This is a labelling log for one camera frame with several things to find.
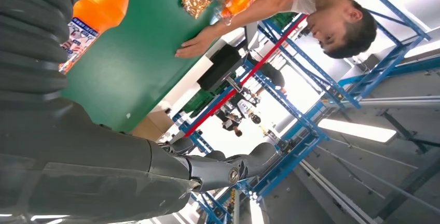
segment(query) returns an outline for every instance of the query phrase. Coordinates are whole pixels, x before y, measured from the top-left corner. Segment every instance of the fluorescent light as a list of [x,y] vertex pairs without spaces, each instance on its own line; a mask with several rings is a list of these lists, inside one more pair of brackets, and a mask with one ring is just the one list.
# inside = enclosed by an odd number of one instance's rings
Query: fluorescent light
[[57,220],[50,221],[50,222],[48,222],[46,224],[58,224],[58,223],[60,223],[62,221],[63,221],[63,219],[57,219]]
[[55,218],[64,218],[67,217],[68,215],[34,215],[31,218],[31,221],[34,221],[36,219],[55,219]]
[[432,51],[434,49],[438,49],[440,48],[440,40],[439,41],[434,41],[432,43],[428,43],[428,44],[424,44],[421,46],[418,46],[414,49],[411,49],[408,51],[408,53],[406,53],[405,58],[408,57],[413,57],[415,55],[419,55],[419,54],[423,54],[429,51]]
[[263,213],[256,201],[250,200],[252,224],[264,224]]
[[321,122],[319,122],[318,126],[327,130],[371,139],[381,143],[387,142],[397,133],[395,130],[372,127],[371,125],[349,123],[333,119],[323,119],[321,120]]

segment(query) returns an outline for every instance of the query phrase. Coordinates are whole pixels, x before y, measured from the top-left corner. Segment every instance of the bottle label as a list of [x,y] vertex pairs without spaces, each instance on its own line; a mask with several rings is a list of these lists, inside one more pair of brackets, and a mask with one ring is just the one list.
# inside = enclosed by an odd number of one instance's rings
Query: bottle label
[[82,22],[79,18],[73,18],[68,24],[69,40],[61,45],[67,52],[67,62],[60,64],[59,71],[66,74],[75,63],[81,58],[82,54],[99,36],[99,33]]

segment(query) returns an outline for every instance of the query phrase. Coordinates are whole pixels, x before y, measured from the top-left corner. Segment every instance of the gold snack package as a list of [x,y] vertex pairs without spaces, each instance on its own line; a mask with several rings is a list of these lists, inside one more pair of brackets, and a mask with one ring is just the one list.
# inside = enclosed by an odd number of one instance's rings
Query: gold snack package
[[182,6],[191,16],[197,19],[209,6],[209,0],[182,0]]

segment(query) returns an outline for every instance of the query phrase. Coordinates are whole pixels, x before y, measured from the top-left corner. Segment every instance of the red metal bar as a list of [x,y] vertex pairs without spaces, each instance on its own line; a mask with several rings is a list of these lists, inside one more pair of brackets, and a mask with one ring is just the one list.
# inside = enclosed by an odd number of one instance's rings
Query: red metal bar
[[[245,77],[243,81],[241,81],[240,85],[243,86],[247,80],[249,80],[256,72],[260,69],[260,67],[272,56],[272,54],[283,44],[284,41],[288,38],[290,33],[292,33],[298,25],[306,19],[307,15],[303,15],[296,24],[292,25],[284,35],[278,40],[275,46],[263,57],[263,59],[258,62],[257,65],[249,72],[249,74]],[[201,124],[205,122],[210,116],[214,115],[214,113],[223,106],[229,99],[231,99],[236,93],[235,89],[232,89],[220,102],[217,103],[205,116],[203,116],[199,122],[194,123],[192,127],[185,134],[185,137],[190,136]]]

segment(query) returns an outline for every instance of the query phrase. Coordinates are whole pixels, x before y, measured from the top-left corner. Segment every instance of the table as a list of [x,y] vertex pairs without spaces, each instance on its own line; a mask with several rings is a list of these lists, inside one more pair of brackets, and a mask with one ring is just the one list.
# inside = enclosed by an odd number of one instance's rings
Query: table
[[63,96],[95,123],[132,131],[198,59],[175,51],[210,23],[213,7],[195,20],[181,0],[130,0],[122,24],[105,32],[68,73]]

